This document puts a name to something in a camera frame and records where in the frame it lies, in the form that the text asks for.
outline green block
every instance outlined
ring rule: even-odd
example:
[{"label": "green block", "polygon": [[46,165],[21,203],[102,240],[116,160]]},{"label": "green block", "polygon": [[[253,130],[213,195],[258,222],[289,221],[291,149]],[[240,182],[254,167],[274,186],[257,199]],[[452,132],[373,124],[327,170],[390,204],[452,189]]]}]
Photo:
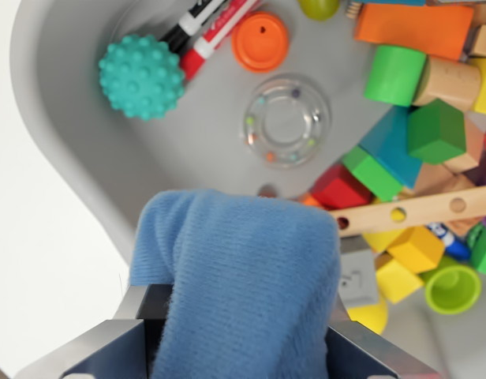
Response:
[{"label": "green block", "polygon": [[409,107],[420,81],[427,55],[400,46],[381,45],[376,49],[364,96]]},{"label": "green block", "polygon": [[465,153],[464,114],[434,100],[408,117],[408,154],[429,164],[441,164]]},{"label": "green block", "polygon": [[346,154],[342,162],[381,201],[391,201],[402,190],[402,184],[360,146]]},{"label": "green block", "polygon": [[486,227],[483,228],[474,245],[471,253],[471,264],[477,271],[486,275]]}]

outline orange block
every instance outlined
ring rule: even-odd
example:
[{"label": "orange block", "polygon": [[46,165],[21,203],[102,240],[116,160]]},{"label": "orange block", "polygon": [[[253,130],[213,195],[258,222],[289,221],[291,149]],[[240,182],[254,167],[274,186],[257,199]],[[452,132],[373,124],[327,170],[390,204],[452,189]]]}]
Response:
[{"label": "orange block", "polygon": [[473,9],[467,6],[364,4],[355,39],[459,60]]}]

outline green cup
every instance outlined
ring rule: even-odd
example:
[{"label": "green cup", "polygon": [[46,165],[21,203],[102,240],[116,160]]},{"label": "green cup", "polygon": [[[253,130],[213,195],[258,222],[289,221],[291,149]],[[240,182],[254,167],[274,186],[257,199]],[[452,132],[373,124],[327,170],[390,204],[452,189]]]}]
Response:
[{"label": "green cup", "polygon": [[477,302],[481,280],[472,268],[455,259],[443,257],[438,267],[421,274],[427,304],[441,314],[462,313]]}]

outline blue cloth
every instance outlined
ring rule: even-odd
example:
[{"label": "blue cloth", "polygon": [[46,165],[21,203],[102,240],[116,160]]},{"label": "blue cloth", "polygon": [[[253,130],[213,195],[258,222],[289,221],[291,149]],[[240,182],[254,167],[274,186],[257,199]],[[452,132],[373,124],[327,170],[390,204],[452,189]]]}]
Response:
[{"label": "blue cloth", "polygon": [[165,192],[140,219],[132,285],[173,284],[153,378],[326,378],[340,275],[327,212],[213,190]]}]

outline blue block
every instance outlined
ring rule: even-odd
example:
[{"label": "blue block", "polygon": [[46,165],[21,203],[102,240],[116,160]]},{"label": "blue block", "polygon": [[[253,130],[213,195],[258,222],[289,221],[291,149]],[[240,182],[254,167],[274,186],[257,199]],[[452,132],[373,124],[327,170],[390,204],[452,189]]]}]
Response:
[{"label": "blue block", "polygon": [[408,155],[408,108],[392,107],[364,136],[360,146],[404,186],[413,188],[422,162]]}]

